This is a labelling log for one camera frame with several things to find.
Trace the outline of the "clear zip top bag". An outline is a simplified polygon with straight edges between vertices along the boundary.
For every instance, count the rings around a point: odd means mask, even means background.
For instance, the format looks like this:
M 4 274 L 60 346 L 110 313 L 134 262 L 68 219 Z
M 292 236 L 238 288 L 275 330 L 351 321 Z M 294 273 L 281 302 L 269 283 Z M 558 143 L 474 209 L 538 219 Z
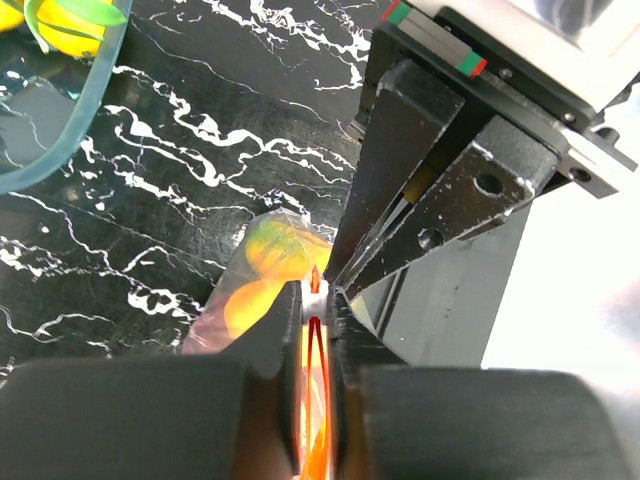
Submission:
M 293 412 L 299 479 L 329 479 L 332 413 L 328 333 L 322 319 L 330 244 L 301 215 L 280 208 L 253 219 L 204 310 L 185 354 L 218 354 L 261 321 L 286 284 L 301 288 L 303 313 L 288 327 L 293 348 Z

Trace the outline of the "yellow green mango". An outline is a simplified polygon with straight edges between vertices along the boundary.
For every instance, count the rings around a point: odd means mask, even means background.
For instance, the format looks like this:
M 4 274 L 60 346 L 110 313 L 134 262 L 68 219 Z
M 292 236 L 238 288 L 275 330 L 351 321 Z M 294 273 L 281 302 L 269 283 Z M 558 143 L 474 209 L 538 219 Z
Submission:
M 314 266 L 323 272 L 331 254 L 314 233 L 276 220 L 260 222 L 245 240 L 246 260 L 263 277 L 304 279 Z

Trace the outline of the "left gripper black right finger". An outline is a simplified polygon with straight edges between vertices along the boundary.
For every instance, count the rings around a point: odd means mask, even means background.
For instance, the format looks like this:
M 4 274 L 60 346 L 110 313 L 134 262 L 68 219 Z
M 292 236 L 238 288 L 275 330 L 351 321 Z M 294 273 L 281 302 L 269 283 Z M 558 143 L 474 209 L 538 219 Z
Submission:
M 329 293 L 338 479 L 630 479 L 595 392 L 558 371 L 412 366 Z

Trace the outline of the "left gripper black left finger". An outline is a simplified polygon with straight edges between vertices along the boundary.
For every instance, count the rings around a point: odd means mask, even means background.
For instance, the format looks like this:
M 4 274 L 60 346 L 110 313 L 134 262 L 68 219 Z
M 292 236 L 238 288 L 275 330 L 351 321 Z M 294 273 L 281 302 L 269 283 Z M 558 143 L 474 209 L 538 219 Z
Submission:
M 5 479 L 289 479 L 302 292 L 213 355 L 32 362 L 1 385 Z

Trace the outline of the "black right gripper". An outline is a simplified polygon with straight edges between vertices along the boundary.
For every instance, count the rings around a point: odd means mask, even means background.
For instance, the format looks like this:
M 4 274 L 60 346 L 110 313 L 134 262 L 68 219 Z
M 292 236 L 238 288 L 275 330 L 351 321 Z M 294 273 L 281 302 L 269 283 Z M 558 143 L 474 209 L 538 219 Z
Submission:
M 380 235 L 464 105 L 417 63 L 557 147 L 560 174 L 593 196 L 631 182 L 639 165 L 630 147 L 639 130 L 637 2 L 396 1 L 371 40 L 351 125 L 364 135 L 359 162 L 324 273 L 348 294 L 526 206 L 558 165 L 551 150 L 494 118 Z

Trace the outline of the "orange yellow mango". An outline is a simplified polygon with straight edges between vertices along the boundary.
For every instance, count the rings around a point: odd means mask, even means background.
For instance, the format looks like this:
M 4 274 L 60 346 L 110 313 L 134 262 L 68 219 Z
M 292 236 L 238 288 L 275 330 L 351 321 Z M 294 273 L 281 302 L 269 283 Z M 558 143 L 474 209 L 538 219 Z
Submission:
M 224 307 L 224 321 L 232 339 L 239 338 L 270 309 L 284 281 L 262 279 L 236 290 Z

